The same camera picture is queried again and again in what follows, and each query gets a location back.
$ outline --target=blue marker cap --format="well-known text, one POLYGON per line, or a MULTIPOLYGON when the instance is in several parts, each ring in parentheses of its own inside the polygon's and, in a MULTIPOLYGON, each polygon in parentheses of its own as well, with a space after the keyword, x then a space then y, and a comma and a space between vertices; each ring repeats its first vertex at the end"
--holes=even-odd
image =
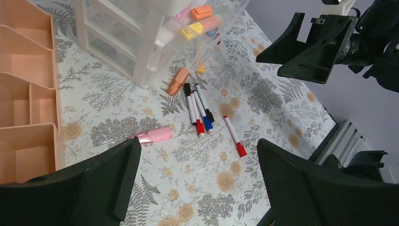
POLYGON ((206 116, 203 117, 203 120, 204 120, 205 129, 207 130, 207 132, 209 134, 213 133, 213 126, 212 126, 211 121, 208 119, 208 117, 206 117, 206 116))

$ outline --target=tablecloth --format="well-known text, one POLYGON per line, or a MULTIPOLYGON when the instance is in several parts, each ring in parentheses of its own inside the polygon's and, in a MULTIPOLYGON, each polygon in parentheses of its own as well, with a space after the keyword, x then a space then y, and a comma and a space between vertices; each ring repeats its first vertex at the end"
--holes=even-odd
POLYGON ((67 165, 99 154, 133 132, 169 126, 173 138, 143 146, 125 222, 133 226, 254 226, 270 208, 256 144, 271 140, 309 158, 334 126, 300 81, 277 77, 278 65, 255 57, 271 42, 244 12, 192 74, 215 116, 215 133, 198 138, 186 98, 166 93, 182 56, 149 89, 141 89, 77 45, 72 0, 31 0, 57 30, 67 165), (222 119, 228 115, 248 155, 239 158, 222 119))

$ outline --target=yellow object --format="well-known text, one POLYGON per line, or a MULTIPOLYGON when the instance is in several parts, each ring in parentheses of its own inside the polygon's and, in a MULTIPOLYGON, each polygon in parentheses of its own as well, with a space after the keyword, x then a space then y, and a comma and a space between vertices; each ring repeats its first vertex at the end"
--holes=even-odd
MULTIPOLYGON (((189 27, 195 31, 198 35, 203 34, 204 32, 204 26, 202 26, 201 23, 196 22, 193 24, 190 24, 189 27)), ((196 35, 194 35, 189 29, 183 28, 180 30, 180 36, 186 41, 190 41, 191 39, 195 38, 196 35)))
POLYGON ((205 72, 205 65, 202 65, 201 67, 199 67, 197 72, 200 74, 203 74, 205 72))

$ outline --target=organizer tray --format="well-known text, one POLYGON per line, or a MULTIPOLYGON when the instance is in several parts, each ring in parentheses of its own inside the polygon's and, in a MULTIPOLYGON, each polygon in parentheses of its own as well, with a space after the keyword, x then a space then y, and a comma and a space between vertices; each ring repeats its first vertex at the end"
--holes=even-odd
POLYGON ((65 167, 51 15, 0 0, 0 184, 65 167))

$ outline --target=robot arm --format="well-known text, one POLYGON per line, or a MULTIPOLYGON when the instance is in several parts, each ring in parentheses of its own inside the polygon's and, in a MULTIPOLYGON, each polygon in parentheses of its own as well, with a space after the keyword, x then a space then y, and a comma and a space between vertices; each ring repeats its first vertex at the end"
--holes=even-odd
POLYGON ((375 0, 360 17, 347 16, 355 0, 322 0, 306 42, 297 41, 304 13, 295 13, 286 31, 259 54, 259 63, 281 64, 278 76, 325 84, 334 65, 354 72, 372 66, 385 89, 399 92, 399 1, 375 0))

